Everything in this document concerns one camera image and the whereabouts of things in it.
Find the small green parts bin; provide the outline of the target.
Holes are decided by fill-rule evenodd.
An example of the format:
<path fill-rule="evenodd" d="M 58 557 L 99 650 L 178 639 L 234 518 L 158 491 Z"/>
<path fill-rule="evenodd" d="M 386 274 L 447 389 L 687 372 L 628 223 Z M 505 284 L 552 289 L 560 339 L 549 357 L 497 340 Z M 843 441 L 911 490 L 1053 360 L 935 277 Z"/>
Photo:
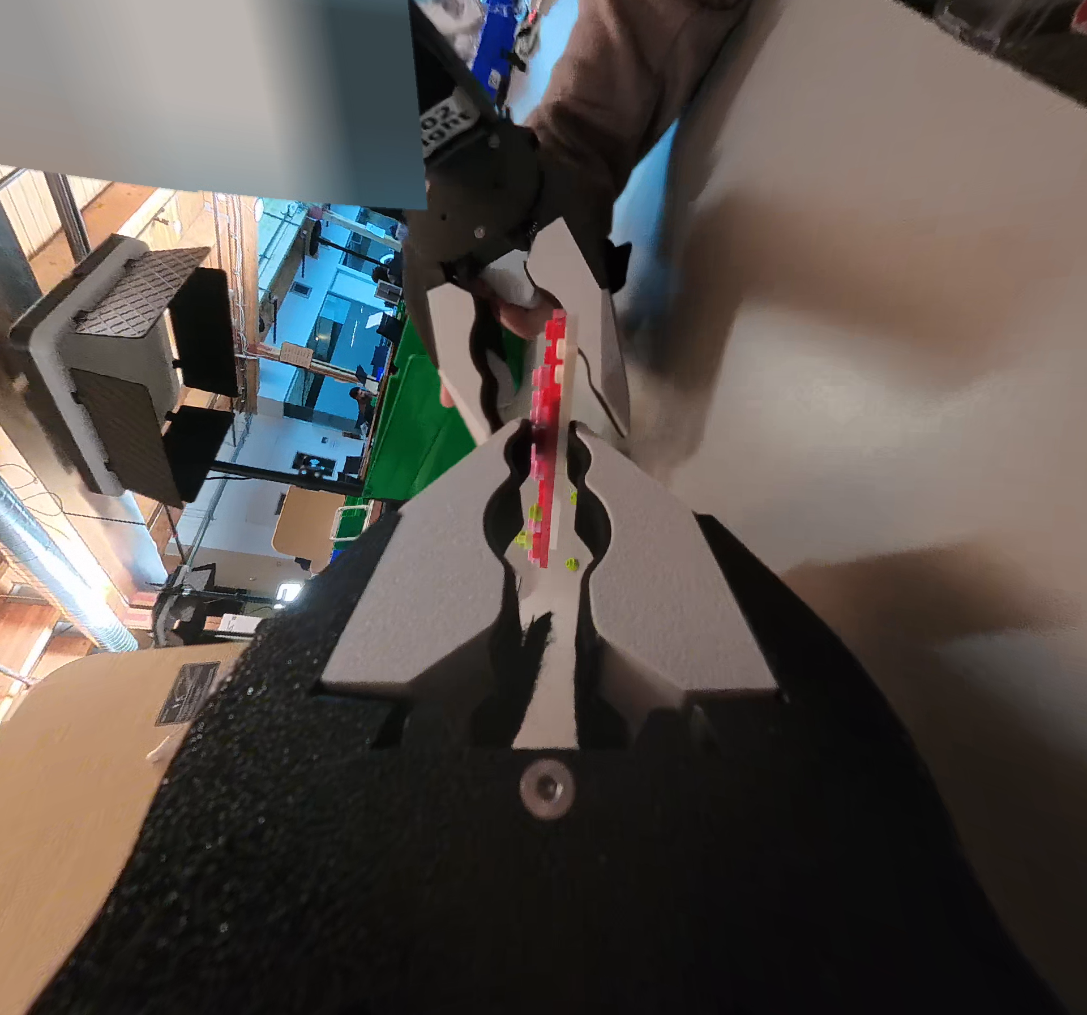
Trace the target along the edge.
<path fill-rule="evenodd" d="M 374 500 L 348 497 L 342 506 L 335 509 L 329 535 L 333 552 L 345 550 L 368 529 L 374 518 Z"/>

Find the person's right hand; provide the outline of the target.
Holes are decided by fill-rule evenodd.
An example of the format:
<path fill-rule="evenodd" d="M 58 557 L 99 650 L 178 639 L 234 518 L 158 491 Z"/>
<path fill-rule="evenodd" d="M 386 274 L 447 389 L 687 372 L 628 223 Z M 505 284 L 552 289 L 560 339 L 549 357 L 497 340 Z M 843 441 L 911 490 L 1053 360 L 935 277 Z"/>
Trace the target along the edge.
<path fill-rule="evenodd" d="M 532 308 L 498 300 L 493 304 L 493 313 L 505 329 L 517 338 L 532 342 L 545 331 L 557 308 L 558 303 L 549 295 L 544 295 Z"/>

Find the beige plywood chair back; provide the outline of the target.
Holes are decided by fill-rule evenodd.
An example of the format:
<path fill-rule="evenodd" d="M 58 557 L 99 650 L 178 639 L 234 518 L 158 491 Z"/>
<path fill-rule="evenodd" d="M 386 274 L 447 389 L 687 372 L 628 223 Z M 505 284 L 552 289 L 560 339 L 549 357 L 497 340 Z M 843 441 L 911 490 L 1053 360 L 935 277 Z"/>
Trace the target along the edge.
<path fill-rule="evenodd" d="M 342 506 L 346 499 L 343 494 L 288 488 L 272 535 L 274 551 L 293 559 L 311 575 L 322 573 L 352 543 L 333 552 L 329 540 L 333 512 Z"/>

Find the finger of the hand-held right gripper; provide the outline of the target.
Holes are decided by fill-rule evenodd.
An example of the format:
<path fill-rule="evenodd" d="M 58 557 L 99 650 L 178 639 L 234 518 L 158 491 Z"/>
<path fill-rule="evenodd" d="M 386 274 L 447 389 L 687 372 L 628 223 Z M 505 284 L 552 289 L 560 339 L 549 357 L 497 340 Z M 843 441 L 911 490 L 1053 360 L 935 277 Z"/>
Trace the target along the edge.
<path fill-rule="evenodd" d="M 429 290 L 427 304 L 443 390 L 482 446 L 502 428 L 514 399 L 504 329 L 489 305 L 454 284 Z"/>
<path fill-rule="evenodd" d="M 574 319 L 588 383 L 619 436 L 630 433 L 630 386 L 612 293 L 602 288 L 565 220 L 536 234 L 525 263 L 534 286 Z"/>

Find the green plastic bin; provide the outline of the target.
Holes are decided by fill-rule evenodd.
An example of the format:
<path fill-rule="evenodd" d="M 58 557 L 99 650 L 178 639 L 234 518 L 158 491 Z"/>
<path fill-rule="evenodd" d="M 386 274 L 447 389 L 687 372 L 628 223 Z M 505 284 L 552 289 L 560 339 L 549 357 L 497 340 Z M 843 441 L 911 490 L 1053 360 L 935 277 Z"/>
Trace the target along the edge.
<path fill-rule="evenodd" d="M 403 318 L 403 328 L 400 340 L 392 356 L 393 372 L 397 375 L 401 374 L 401 372 L 409 367 L 415 358 L 421 358 L 416 365 L 423 365 L 427 369 L 430 369 L 430 372 L 437 371 L 437 367 L 428 353 L 423 339 L 420 337 L 413 321 L 405 316 Z"/>
<path fill-rule="evenodd" d="M 460 413 L 440 403 L 438 371 L 424 353 L 398 365 L 386 390 L 362 498 L 405 502 L 475 448 Z"/>

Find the black flat panel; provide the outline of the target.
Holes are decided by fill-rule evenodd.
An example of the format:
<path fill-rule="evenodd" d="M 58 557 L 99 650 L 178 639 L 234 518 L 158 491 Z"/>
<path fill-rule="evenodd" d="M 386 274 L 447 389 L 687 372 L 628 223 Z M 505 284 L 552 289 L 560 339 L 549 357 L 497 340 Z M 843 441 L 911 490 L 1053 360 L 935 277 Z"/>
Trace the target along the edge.
<path fill-rule="evenodd" d="M 175 367 L 191 389 L 237 399 L 238 375 L 226 274 L 198 266 L 170 300 Z"/>
<path fill-rule="evenodd" d="M 170 476 L 178 501 L 197 499 L 226 436 L 232 433 L 234 413 L 182 405 L 170 416 L 162 441 Z"/>

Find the grey ceiling heater unit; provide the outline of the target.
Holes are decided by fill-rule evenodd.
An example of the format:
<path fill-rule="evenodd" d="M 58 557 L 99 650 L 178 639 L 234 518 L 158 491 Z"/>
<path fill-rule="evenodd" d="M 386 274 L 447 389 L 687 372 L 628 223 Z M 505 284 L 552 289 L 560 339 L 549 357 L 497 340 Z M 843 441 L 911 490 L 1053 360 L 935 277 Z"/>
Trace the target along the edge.
<path fill-rule="evenodd" d="M 209 253 L 112 234 L 8 334 L 29 408 L 93 493 L 186 503 L 165 444 L 183 376 L 170 309 L 197 276 L 218 276 Z"/>

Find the red lego heart half flowered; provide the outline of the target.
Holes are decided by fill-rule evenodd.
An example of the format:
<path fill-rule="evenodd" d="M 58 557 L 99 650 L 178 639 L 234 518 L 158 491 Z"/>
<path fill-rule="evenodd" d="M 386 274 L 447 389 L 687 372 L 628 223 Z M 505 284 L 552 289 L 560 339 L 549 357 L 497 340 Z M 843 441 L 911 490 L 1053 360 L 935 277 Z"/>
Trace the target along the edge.
<path fill-rule="evenodd" d="M 528 376 L 529 466 L 517 537 L 539 581 L 555 587 L 571 587 L 580 571 L 574 532 L 577 490 L 567 469 L 578 367 L 575 319 L 564 308 L 555 308 L 537 340 Z"/>

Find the silver spiral duct pipe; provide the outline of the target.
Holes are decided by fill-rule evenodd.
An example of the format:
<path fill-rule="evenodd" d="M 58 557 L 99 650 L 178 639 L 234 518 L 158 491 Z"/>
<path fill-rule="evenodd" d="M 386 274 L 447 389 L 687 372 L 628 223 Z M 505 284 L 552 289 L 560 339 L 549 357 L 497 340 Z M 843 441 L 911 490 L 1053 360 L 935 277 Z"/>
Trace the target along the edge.
<path fill-rule="evenodd" d="M 76 568 L 24 501 L 1 481 L 2 554 L 82 635 L 103 652 L 136 651 L 138 641 Z"/>

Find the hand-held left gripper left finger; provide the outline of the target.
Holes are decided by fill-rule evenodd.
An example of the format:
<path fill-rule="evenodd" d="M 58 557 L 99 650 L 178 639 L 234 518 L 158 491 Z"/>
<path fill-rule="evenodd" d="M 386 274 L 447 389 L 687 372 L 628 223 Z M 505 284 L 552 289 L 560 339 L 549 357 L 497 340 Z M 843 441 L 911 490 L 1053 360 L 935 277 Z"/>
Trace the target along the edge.
<path fill-rule="evenodd" d="M 517 578 L 525 421 L 507 424 L 396 514 L 320 687 L 439 709 L 482 745 L 512 745 L 525 716 Z"/>

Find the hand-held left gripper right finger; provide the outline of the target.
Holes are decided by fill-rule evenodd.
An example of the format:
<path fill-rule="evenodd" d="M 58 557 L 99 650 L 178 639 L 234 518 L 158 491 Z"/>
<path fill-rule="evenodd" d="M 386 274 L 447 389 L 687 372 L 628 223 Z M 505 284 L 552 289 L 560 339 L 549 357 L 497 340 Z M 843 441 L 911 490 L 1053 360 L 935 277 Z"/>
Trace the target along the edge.
<path fill-rule="evenodd" d="M 625 748 L 651 714 L 776 696 L 778 682 L 696 514 L 585 425 L 571 428 L 580 578 L 579 748 Z"/>

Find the black stand pole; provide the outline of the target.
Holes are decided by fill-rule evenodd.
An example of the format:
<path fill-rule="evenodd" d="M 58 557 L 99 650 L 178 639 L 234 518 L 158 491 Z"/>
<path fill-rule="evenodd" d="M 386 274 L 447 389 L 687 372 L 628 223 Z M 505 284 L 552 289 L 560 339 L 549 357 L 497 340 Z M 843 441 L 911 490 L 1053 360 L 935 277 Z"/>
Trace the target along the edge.
<path fill-rule="evenodd" d="M 210 464 L 209 473 L 216 473 L 223 477 L 234 479 L 279 483 L 279 485 L 287 487 L 299 487 L 320 492 L 345 496 L 361 496 L 364 493 L 364 483 L 351 476 L 328 478 L 313 474 L 286 473 L 282 472 L 282 469 L 268 469 L 226 461 L 213 461 Z"/>

